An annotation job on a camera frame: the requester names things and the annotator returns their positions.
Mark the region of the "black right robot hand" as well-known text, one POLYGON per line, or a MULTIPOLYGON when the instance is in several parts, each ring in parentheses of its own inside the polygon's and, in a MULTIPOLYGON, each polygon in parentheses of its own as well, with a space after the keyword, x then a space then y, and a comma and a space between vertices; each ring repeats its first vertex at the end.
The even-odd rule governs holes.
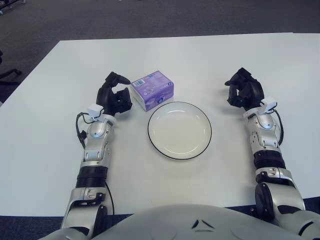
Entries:
POLYGON ((261 84, 243 67, 224 85, 229 87, 227 102, 246 111, 259 107, 265 98, 261 84))

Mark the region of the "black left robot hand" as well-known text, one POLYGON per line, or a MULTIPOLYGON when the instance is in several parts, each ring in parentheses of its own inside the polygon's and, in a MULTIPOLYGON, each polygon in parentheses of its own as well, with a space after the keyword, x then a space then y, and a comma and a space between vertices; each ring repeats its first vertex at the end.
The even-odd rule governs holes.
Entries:
POLYGON ((99 88, 96 98, 96 104, 103 107, 103 113, 113 117, 117 113, 129 111, 133 105, 127 87, 116 93, 113 92, 112 88, 118 84, 130 85, 131 82, 126 77, 112 71, 106 77, 105 83, 99 88))

